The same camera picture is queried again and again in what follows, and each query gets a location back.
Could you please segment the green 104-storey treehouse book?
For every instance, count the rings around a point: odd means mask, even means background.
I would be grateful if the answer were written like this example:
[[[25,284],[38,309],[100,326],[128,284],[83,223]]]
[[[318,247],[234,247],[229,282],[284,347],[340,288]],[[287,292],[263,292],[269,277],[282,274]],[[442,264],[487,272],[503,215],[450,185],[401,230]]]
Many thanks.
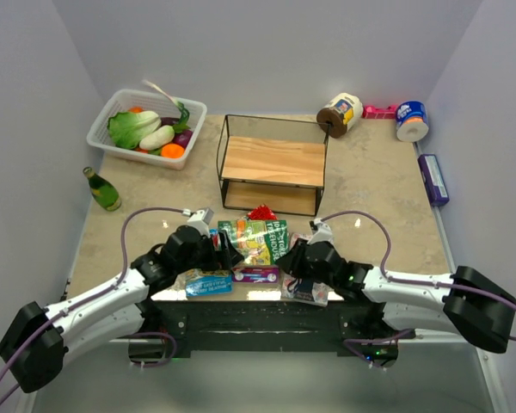
[[[220,220],[218,230],[243,256],[239,267],[270,267],[289,250],[285,220]]]

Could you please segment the red treehouse book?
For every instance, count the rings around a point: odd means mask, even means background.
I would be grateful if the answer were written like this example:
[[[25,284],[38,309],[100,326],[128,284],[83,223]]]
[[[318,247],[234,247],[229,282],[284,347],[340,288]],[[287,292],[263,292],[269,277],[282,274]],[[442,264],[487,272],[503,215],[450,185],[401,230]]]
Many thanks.
[[[275,213],[267,206],[260,205],[247,213],[247,218],[250,220],[277,220]]]

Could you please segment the black wire wooden shelf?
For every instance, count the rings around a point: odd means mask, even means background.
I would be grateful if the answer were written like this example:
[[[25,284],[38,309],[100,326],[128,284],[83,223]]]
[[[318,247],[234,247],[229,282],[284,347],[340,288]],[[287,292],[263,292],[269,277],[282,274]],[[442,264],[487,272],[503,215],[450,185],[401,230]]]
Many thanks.
[[[325,189],[330,125],[227,114],[216,170],[223,207],[315,216]]]

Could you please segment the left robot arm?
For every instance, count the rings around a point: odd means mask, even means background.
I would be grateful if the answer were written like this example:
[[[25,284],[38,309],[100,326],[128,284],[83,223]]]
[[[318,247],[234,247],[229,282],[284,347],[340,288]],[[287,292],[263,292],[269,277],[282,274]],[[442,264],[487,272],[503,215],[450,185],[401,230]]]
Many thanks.
[[[98,287],[46,307],[24,305],[0,342],[0,356],[24,392],[38,391],[92,347],[118,336],[154,336],[161,317],[151,298],[179,275],[231,270],[242,260],[224,232],[212,239],[183,225]]]

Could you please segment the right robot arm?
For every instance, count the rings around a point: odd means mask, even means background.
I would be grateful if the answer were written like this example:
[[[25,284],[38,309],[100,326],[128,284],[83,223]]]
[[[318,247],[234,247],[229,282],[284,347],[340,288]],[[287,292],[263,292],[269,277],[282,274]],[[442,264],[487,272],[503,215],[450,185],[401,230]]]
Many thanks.
[[[371,264],[345,260],[329,242],[303,239],[275,263],[297,279],[327,285],[346,301],[372,303],[365,326],[377,338],[393,330],[440,330],[491,353],[507,350],[516,298],[473,268],[384,274]]]

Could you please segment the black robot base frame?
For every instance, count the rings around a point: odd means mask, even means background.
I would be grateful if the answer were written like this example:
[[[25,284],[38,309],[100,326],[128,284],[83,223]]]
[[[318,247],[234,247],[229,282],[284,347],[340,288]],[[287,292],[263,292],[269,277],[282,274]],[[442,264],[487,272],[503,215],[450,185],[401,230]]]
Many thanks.
[[[381,367],[399,355],[396,330],[381,305],[331,301],[159,301],[144,306],[144,337],[128,344],[131,361],[154,363],[197,351],[362,354]]]

